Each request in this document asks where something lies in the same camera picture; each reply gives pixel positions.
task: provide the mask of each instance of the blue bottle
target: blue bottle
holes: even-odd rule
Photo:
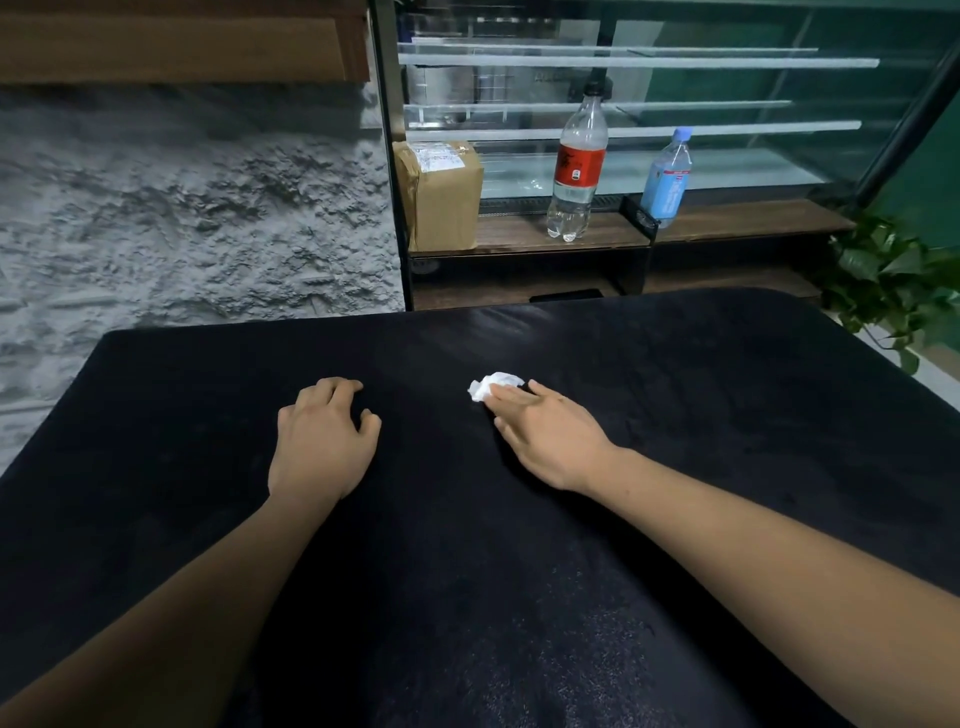
[[[680,201],[684,198],[690,180],[690,148],[687,142],[693,130],[679,127],[673,132],[673,141],[662,151],[650,166],[650,175],[643,188],[640,206],[651,216],[660,220],[660,229],[670,227],[677,216]]]

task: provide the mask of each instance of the potted plant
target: potted plant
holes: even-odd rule
[[[909,347],[943,341],[960,320],[960,249],[929,248],[886,217],[864,214],[854,230],[834,235],[809,276],[847,331],[862,329],[898,352],[910,375],[920,359]],[[868,324],[890,333],[877,340]]]

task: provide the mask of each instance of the shelf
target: shelf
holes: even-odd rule
[[[644,248],[650,244],[618,212],[596,212],[584,236],[572,243],[546,234],[545,215],[491,215],[477,221],[477,246],[468,251],[427,251],[411,257],[465,257],[472,255],[529,255],[576,253],[591,250]]]
[[[876,58],[818,58],[815,48],[629,48],[623,46],[516,46],[506,44],[404,43],[401,65],[534,66],[544,68],[838,69],[877,68]]]
[[[725,111],[736,109],[785,109],[793,106],[787,99],[771,101],[605,101],[604,111]],[[580,108],[580,104],[552,104],[531,102],[527,104],[482,102],[478,104],[405,104],[404,110],[422,114],[424,111],[466,111],[467,113],[567,113]]]
[[[696,140],[693,143],[693,172],[687,189],[814,185],[827,181],[765,147],[698,149]],[[549,197],[552,194],[556,152],[507,155],[489,149],[477,147],[484,166],[482,197]],[[597,194],[629,195],[642,191],[647,170],[658,153],[609,149]]]
[[[690,127],[693,137],[752,136],[771,133],[855,132],[863,126],[858,119],[837,121],[804,121],[774,124],[705,124]],[[611,139],[664,138],[673,136],[676,126],[669,127],[610,127]],[[531,139],[560,139],[563,129],[436,129],[410,130],[407,141],[528,141]]]
[[[689,288],[770,288],[799,299],[815,301],[820,290],[786,267],[734,267],[650,273],[643,294],[683,291]]]
[[[832,234],[851,230],[842,215],[809,200],[775,200],[733,205],[684,207],[657,235],[657,245],[732,238]]]
[[[365,82],[360,0],[0,0],[0,83]]]
[[[611,283],[594,271],[581,273],[528,273],[457,282],[422,281],[414,278],[415,311],[464,308],[476,305],[528,303],[533,296],[567,293],[590,288],[605,296],[618,296]]]

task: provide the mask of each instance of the plastic bottle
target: plastic bottle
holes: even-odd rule
[[[686,185],[690,180],[690,140],[693,130],[690,127],[678,127],[673,132],[673,141],[657,155],[650,165],[647,184],[643,188],[640,206],[652,217],[660,220],[660,229],[669,228],[677,217],[680,201],[684,198]]]
[[[590,221],[590,202],[607,153],[607,120],[600,107],[603,83],[590,81],[584,102],[560,135],[560,151],[553,175],[553,200],[546,213],[550,237],[572,242],[584,234]]]

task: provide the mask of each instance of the cardboard box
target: cardboard box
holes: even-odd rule
[[[394,142],[410,252],[475,248],[483,165],[466,141]]]

